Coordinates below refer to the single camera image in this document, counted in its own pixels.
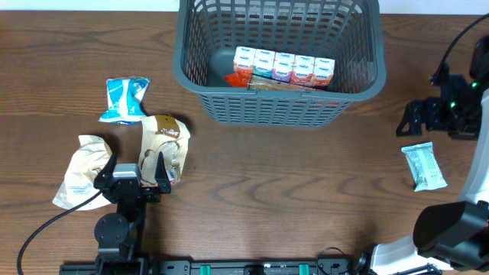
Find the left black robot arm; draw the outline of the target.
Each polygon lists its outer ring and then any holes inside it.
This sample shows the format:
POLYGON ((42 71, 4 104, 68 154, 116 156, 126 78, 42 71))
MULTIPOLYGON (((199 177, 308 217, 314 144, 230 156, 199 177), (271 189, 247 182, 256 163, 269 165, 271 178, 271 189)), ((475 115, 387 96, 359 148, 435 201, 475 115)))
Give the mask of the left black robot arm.
POLYGON ((171 184, 159 154, 154 174, 156 186, 143 186, 141 170, 136 163, 117 163, 112 155, 94 180, 94 187, 105 199, 117 205, 116 211, 102 216, 94 229, 99 243, 97 274, 156 275, 160 265, 141 250, 146 206, 158 203, 163 194, 171 193, 171 184))

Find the multipack tissue packets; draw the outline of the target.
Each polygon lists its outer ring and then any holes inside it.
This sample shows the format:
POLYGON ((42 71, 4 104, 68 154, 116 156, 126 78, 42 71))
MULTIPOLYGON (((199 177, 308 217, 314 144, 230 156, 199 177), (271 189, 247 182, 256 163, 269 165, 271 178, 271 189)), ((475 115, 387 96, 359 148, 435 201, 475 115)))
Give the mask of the multipack tissue packets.
POLYGON ((334 76, 335 60, 251 47, 237 47, 233 67, 234 73, 250 73, 290 84, 325 88, 334 76))

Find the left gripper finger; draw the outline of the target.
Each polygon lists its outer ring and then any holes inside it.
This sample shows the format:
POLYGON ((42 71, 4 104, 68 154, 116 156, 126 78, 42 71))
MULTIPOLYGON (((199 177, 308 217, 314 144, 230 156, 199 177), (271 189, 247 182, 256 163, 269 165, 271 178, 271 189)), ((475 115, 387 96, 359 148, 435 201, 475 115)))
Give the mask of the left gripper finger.
POLYGON ((154 179, 157 183, 157 187, 161 193, 170 193, 171 192, 171 183, 167 175, 167 171, 164 166, 164 156, 163 153, 160 152, 158 154, 156 168, 154 173, 154 179))
POLYGON ((112 176, 114 168, 117 164, 117 155, 113 154, 108 159, 107 164, 101 169, 99 174, 96 176, 96 182, 105 182, 112 176))

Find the mint green wipes pack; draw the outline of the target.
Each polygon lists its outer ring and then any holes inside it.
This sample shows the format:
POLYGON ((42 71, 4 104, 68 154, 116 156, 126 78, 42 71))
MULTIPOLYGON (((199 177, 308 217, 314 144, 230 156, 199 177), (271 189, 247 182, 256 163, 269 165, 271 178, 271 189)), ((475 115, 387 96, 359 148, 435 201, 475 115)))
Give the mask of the mint green wipes pack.
POLYGON ((415 192, 448 186, 436 161, 432 142, 402 147, 401 151, 412 173, 415 192))

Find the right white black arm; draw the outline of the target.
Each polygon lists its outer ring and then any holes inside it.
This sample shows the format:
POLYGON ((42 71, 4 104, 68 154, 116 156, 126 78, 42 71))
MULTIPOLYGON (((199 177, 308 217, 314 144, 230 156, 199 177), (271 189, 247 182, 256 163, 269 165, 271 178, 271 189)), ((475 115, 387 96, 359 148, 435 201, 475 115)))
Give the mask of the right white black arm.
POLYGON ((475 140, 477 147, 456 202, 425 208, 413 233, 377 244, 361 256, 360 274, 441 274, 445 270, 488 270, 488 38, 474 46, 467 83, 441 63, 432 78, 438 97, 406 106, 398 137, 423 130, 445 131, 452 139, 475 140))

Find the orange long biscuit pack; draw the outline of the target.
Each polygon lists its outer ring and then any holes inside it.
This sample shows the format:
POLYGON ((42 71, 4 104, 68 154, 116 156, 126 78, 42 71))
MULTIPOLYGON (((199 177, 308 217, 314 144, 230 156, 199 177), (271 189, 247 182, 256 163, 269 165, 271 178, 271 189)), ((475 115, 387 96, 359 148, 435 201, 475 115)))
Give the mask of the orange long biscuit pack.
POLYGON ((317 105, 339 105, 341 99, 329 98, 327 91, 279 81, 250 73, 236 72, 224 77, 232 87, 246 88, 256 98, 292 101, 293 99, 317 101, 317 105))

